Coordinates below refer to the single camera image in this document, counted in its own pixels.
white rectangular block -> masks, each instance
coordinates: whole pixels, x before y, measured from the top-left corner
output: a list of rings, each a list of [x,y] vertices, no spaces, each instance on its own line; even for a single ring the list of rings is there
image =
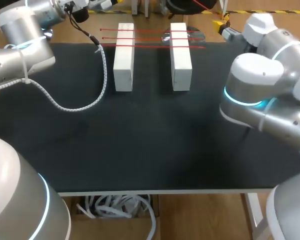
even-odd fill
[[[189,91],[191,85],[192,63],[186,30],[184,22],[170,24],[171,77],[174,91]]]
[[[119,23],[119,30],[134,30],[133,23]],[[135,45],[134,31],[118,31],[116,45]],[[116,46],[113,74],[115,90],[117,92],[131,92],[134,77],[134,58],[135,47],[133,46]]]

white coiled cable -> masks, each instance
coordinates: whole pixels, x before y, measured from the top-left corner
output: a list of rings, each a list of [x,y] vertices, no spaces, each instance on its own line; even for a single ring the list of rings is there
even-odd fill
[[[59,105],[53,99],[53,97],[47,92],[47,90],[43,86],[41,86],[38,82],[36,82],[36,81],[28,78],[27,65],[26,65],[26,61],[25,61],[24,55],[22,54],[21,50],[16,45],[14,45],[14,44],[8,44],[4,48],[6,49],[8,46],[13,46],[13,47],[15,47],[18,50],[18,52],[19,52],[19,54],[21,56],[21,61],[22,61],[22,65],[23,65],[24,78],[20,78],[20,79],[16,79],[16,80],[4,83],[4,84],[0,85],[0,90],[1,89],[5,89],[7,87],[10,87],[12,85],[15,85],[17,83],[21,83],[21,82],[22,83],[26,83],[26,84],[33,84],[40,91],[43,92],[43,94],[49,99],[49,101],[56,108],[58,108],[58,109],[60,109],[62,111],[65,111],[65,112],[81,112],[81,111],[84,111],[86,109],[89,109],[89,108],[93,107],[94,105],[96,105],[101,100],[101,98],[104,96],[106,88],[107,88],[108,73],[107,73],[106,55],[105,55],[104,48],[101,46],[101,44],[98,46],[98,50],[95,51],[95,53],[97,53],[97,52],[100,51],[101,52],[101,57],[102,57],[102,64],[103,64],[103,86],[102,86],[101,92],[100,92],[99,96],[97,97],[97,99],[95,101],[93,101],[92,103],[90,103],[90,104],[88,104],[86,106],[79,107],[79,108],[66,108],[66,107],[63,107],[63,106]]]
[[[99,196],[98,199],[95,201],[96,196],[85,196],[84,205],[85,209],[77,204],[77,208],[87,215],[91,219],[95,218],[132,218],[134,214],[138,212],[140,202],[144,203],[146,208],[144,211],[149,210],[150,217],[151,217],[151,230],[148,234],[146,240],[153,239],[155,232],[156,232],[156,216],[154,210],[150,204],[151,199],[150,195],[148,195],[148,200],[144,199],[139,195],[102,195]],[[130,210],[123,211],[123,206],[128,201],[132,201],[133,208]]]

table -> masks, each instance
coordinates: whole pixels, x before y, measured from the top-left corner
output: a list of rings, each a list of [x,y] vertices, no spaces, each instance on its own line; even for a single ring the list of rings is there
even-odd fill
[[[105,47],[108,86],[93,108],[62,112],[33,85],[0,92],[0,138],[61,196],[247,193],[300,172],[300,154],[270,135],[223,119],[219,102],[235,43],[190,49],[192,82],[173,92],[169,49],[136,48],[132,92],[116,92],[115,49]],[[52,44],[56,64],[32,78],[68,108],[98,95],[102,61],[93,44]]]

floor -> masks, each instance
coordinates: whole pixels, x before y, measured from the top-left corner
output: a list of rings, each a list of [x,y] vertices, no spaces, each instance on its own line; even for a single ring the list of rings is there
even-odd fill
[[[124,1],[117,8],[129,9],[129,2]],[[228,10],[300,10],[299,0],[229,0]],[[230,16],[231,26],[243,30],[249,14]],[[300,38],[300,14],[275,13],[274,21],[278,27],[286,28]],[[222,42],[223,39],[213,29],[212,20],[218,19],[213,14],[197,14],[188,17],[174,16],[171,22],[185,20],[189,26],[203,31],[207,42]],[[118,23],[133,22],[137,29],[165,30],[170,21],[166,16],[152,13],[149,19],[144,15],[132,17],[130,14],[92,14],[90,19],[81,24],[82,28],[95,35],[115,37],[115,32],[100,31],[100,28],[116,28]],[[89,39],[71,27],[65,21],[53,28],[55,43],[89,43]],[[138,34],[137,37],[160,37],[158,34]],[[6,44],[0,33],[0,46]],[[259,195],[262,209],[268,193]],[[250,240],[251,231],[240,194],[184,194],[160,195],[158,197],[156,240]],[[85,219],[83,216],[72,217],[71,240],[140,240],[146,239],[151,227],[149,217],[135,219]]]

red wire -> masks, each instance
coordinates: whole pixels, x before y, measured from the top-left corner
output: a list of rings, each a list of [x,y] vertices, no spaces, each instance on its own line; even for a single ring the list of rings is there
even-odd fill
[[[107,47],[136,47],[136,48],[154,48],[154,49],[170,49],[170,48],[190,48],[190,49],[206,49],[205,46],[150,46],[150,45],[117,45],[112,43],[103,43]]]
[[[111,28],[100,28],[100,31],[132,31],[132,32],[148,32],[148,33],[169,33],[169,32],[187,32],[187,33],[196,33],[199,31],[187,31],[187,30],[150,30],[150,29],[111,29]]]
[[[103,36],[102,39],[135,39],[135,40],[162,40],[161,37],[107,37]],[[200,37],[189,37],[189,38],[170,38],[171,40],[204,40]]]
[[[218,17],[221,15],[221,14],[218,14],[218,13],[216,13],[216,12],[211,11],[209,8],[207,8],[205,5],[203,5],[202,3],[198,2],[197,0],[193,0],[193,1],[194,1],[196,4],[198,4],[199,6],[203,7],[205,10],[207,10],[207,11],[209,11],[209,12],[211,12],[211,13],[217,15]]]

